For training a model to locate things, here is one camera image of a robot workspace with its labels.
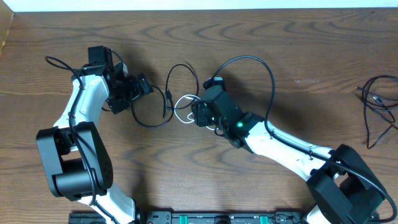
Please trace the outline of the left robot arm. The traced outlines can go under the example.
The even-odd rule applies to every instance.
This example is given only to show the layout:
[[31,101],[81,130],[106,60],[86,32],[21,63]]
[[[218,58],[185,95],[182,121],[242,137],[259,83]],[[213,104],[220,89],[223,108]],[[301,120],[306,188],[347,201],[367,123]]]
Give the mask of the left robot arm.
[[61,117],[36,136],[51,193],[90,206],[105,223],[147,223],[146,213],[113,182],[113,165],[97,130],[103,105],[113,114],[153,89],[143,74],[128,74],[105,46],[88,48],[88,63],[71,68],[51,56],[46,61],[72,72],[73,91]]

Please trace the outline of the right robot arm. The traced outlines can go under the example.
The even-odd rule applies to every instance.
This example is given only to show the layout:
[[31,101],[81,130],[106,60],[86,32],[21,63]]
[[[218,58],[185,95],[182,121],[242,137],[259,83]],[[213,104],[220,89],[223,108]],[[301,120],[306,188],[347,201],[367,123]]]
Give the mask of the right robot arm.
[[317,146],[277,129],[258,114],[243,112],[220,85],[209,87],[192,104],[195,124],[216,126],[236,148],[268,157],[304,181],[315,207],[305,223],[372,223],[386,199],[374,173],[352,148]]

